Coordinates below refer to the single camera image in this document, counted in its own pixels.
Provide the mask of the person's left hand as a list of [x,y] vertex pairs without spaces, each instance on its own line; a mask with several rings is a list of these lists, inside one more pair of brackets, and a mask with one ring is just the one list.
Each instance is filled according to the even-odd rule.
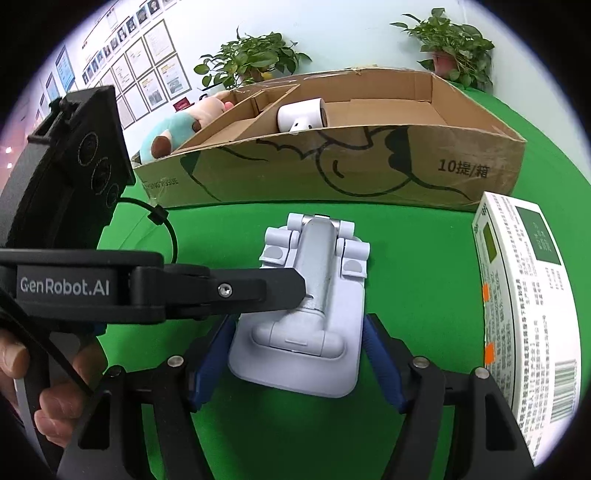
[[[14,380],[23,377],[29,365],[26,347],[11,333],[1,331],[1,395],[17,409]],[[93,338],[72,360],[84,382],[94,389],[108,366],[100,342]],[[87,403],[87,395],[71,380],[41,392],[40,408],[34,413],[36,429],[50,442],[65,447]]]

